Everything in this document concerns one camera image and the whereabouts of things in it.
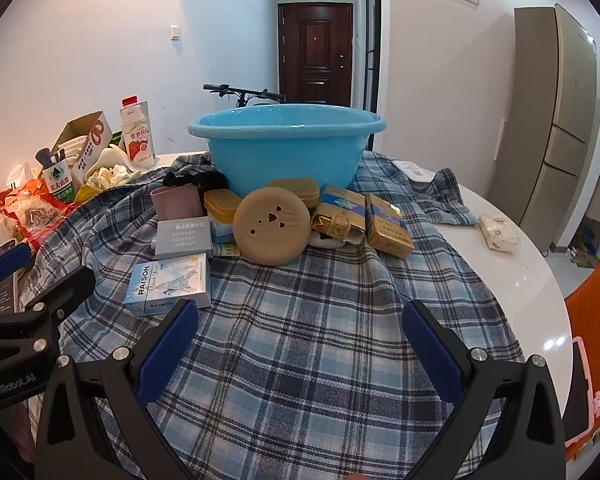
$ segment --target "plastic bottle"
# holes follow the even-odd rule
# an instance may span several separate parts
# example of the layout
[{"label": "plastic bottle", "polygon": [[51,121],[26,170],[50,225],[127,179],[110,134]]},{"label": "plastic bottle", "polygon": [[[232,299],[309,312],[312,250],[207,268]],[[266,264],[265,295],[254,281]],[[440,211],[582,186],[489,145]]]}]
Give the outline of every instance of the plastic bottle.
[{"label": "plastic bottle", "polygon": [[123,99],[120,121],[126,153],[131,162],[141,168],[152,167],[155,164],[154,144],[146,103],[138,103],[136,96]]}]

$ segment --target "plaid shirt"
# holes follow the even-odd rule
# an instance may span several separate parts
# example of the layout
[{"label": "plaid shirt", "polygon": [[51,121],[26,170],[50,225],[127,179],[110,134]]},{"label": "plaid shirt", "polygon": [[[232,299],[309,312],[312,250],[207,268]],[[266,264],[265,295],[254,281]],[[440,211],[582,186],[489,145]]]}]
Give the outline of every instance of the plaid shirt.
[{"label": "plaid shirt", "polygon": [[[208,158],[195,155],[171,170],[209,168]],[[166,172],[88,201],[38,253],[22,304],[80,264],[95,272],[95,293],[61,325],[61,349],[78,362],[132,346],[159,322],[134,317],[122,302],[133,265],[153,259],[149,192]],[[307,247],[279,267],[213,259],[213,306],[200,311],[198,336],[148,407],[200,478],[403,478],[451,412],[400,329],[402,306],[413,298],[469,348],[522,357],[493,294],[434,227],[475,223],[450,170],[416,189],[389,159],[365,152],[350,188],[400,207],[416,246],[407,260],[366,241]],[[480,462],[499,413],[495,402],[461,474]],[[104,404],[102,418],[123,466],[139,474]]]}]

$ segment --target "beige refrigerator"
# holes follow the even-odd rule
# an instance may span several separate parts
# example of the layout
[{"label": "beige refrigerator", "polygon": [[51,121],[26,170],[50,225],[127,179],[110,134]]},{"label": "beige refrigerator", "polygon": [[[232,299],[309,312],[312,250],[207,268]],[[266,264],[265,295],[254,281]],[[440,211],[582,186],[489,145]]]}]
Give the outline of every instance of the beige refrigerator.
[{"label": "beige refrigerator", "polygon": [[546,251],[582,171],[596,106],[596,45],[560,5],[515,9],[509,123],[487,199]]}]

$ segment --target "white table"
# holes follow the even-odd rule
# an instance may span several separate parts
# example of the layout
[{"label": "white table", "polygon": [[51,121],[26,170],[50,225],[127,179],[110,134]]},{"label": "white table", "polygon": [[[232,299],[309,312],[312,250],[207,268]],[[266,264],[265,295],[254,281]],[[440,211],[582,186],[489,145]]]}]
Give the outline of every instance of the white table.
[{"label": "white table", "polygon": [[[199,153],[204,152],[159,155],[152,169],[168,167],[178,156]],[[464,204],[476,217],[481,214],[505,216],[464,186],[460,186],[460,192]],[[439,225],[437,228],[496,297],[525,358],[532,354],[544,356],[563,413],[573,366],[571,325],[558,283],[536,246],[517,226],[521,243],[515,254],[490,250],[477,226]]]}]

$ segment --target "wooden door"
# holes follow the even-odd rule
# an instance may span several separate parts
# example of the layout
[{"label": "wooden door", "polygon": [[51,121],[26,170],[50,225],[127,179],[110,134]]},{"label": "wooden door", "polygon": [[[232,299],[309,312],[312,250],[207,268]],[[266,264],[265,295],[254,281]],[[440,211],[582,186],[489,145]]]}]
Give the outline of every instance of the wooden door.
[{"label": "wooden door", "polygon": [[351,105],[353,6],[278,6],[280,93],[288,103]]}]

